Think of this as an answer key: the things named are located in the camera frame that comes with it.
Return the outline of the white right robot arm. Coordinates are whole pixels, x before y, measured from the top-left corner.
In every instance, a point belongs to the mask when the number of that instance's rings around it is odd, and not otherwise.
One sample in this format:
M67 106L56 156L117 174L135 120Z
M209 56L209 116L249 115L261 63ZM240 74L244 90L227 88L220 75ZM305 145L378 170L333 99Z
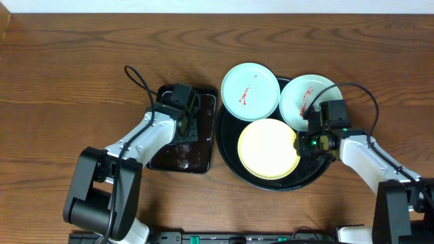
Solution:
M376 195L372 226L341 227L338 242L433 242L433 179L398 163L372 136L350 129L298 132L294 147L300 156L342 161Z

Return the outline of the yellow plate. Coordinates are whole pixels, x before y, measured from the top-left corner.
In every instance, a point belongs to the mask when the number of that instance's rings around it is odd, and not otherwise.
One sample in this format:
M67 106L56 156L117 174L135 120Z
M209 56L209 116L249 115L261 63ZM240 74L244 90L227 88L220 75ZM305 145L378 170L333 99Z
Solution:
M278 180L290 175L300 156L294 148L295 131L276 119L261 119L243 129L237 143L241 164L263 180Z

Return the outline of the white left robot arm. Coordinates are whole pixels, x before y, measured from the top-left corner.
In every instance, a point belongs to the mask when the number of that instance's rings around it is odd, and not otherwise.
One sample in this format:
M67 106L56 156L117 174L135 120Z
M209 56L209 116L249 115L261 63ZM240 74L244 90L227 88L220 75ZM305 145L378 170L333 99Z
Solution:
M79 155L63 219L99 234L97 243L146 243L150 228L137 217L142 170L164 146L196 131L197 120L169 106L149 110L118 142Z

